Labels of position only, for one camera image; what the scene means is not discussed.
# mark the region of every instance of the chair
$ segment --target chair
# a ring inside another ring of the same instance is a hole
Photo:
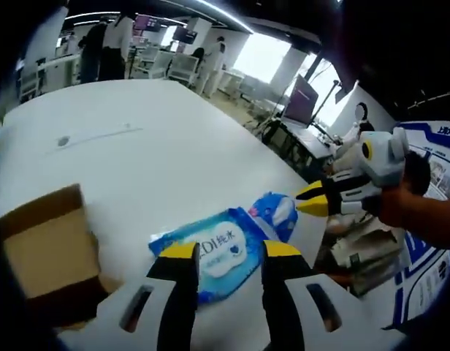
[[[140,72],[140,75],[136,75],[136,78],[146,78],[147,75],[147,79],[164,79],[167,76],[168,66],[174,55],[175,53],[160,51],[150,68],[134,68],[136,71]]]
[[[153,46],[147,46],[146,49],[142,50],[140,53],[140,64],[142,68],[148,69],[156,61],[157,56],[160,53],[159,48]]]
[[[184,53],[177,53],[173,57],[172,65],[168,71],[168,78],[181,80],[190,86],[196,77],[196,68],[199,59]]]
[[[25,65],[20,73],[19,100],[20,103],[37,97],[39,91],[38,66]]]

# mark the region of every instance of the robotic arm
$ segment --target robotic arm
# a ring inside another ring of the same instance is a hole
[[[363,132],[359,141],[356,165],[351,170],[316,181],[297,196],[301,212],[313,216],[355,214],[361,210],[377,214],[376,199],[387,186],[402,181],[408,143],[405,130]]]
[[[403,129],[362,133],[353,169],[310,184],[298,194],[302,212],[351,214],[403,176],[408,144]],[[173,245],[148,275],[102,301],[81,331],[60,334],[71,350],[189,350],[197,310],[198,244]],[[404,337],[375,327],[362,303],[293,246],[264,241],[262,305],[271,350],[390,350]]]

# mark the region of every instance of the computer screen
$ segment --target computer screen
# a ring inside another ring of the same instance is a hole
[[[306,79],[298,75],[282,118],[309,125],[317,100],[318,93],[316,93]]]
[[[192,44],[196,39],[196,35],[196,31],[190,31],[189,29],[183,27],[177,27],[175,33],[173,34],[173,40],[184,42],[185,44]]]
[[[160,28],[159,20],[147,15],[138,15],[134,22],[134,29],[141,31],[160,31]]]

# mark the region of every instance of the white tabletop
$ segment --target white tabletop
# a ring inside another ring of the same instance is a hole
[[[58,148],[66,135],[69,143]],[[145,275],[151,235],[306,185],[237,122],[162,80],[73,86],[8,113],[0,129],[0,216],[73,183],[82,186],[102,271],[114,278]],[[310,265],[325,222],[300,214],[291,238]],[[262,350],[268,341],[258,269],[225,301],[199,310],[192,344]]]
[[[308,128],[284,122],[288,130],[306,147],[315,159],[324,159],[332,156],[329,147],[325,146]]]

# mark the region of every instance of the ceiling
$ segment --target ceiling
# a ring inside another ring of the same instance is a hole
[[[117,11],[126,1],[71,0],[69,15]],[[397,120],[450,120],[450,4],[446,0],[207,1],[254,31],[284,39],[299,50],[323,48],[347,89],[359,79],[360,86]],[[201,0],[132,3],[139,13],[199,16],[217,27],[247,31]]]

